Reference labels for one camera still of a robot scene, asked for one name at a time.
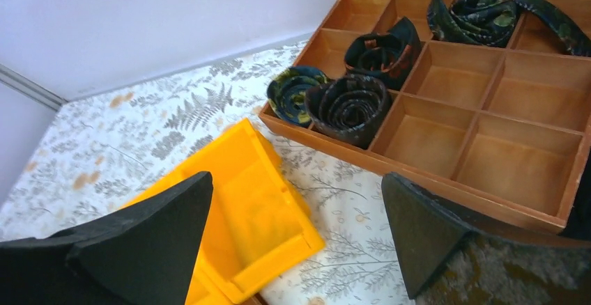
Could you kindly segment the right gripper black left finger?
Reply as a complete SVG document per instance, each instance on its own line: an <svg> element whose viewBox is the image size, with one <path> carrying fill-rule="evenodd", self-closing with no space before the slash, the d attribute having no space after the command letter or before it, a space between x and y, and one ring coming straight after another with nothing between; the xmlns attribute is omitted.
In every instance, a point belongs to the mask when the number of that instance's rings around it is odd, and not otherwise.
<svg viewBox="0 0 591 305"><path fill-rule="evenodd" d="M2 242L1 303L183 304L212 194L202 171L49 237Z"/></svg>

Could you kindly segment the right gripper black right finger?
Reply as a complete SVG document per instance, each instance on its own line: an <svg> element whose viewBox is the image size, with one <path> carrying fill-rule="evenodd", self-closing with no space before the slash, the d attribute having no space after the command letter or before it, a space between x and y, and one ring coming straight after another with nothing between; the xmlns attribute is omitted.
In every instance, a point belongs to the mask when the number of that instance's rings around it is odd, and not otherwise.
<svg viewBox="0 0 591 305"><path fill-rule="evenodd" d="M381 182L401 274L417 304L589 304L590 243L466 208L398 173Z"/></svg>

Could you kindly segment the yellow plastic bin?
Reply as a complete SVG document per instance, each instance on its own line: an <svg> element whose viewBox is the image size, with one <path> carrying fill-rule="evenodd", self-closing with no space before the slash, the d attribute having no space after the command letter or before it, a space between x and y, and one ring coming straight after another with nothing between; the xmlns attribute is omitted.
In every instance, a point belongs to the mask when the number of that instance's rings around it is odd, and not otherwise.
<svg viewBox="0 0 591 305"><path fill-rule="evenodd" d="M212 174L187 304L239 304L324 247L281 164L271 142L244 119L133 198L138 203L198 171Z"/></svg>

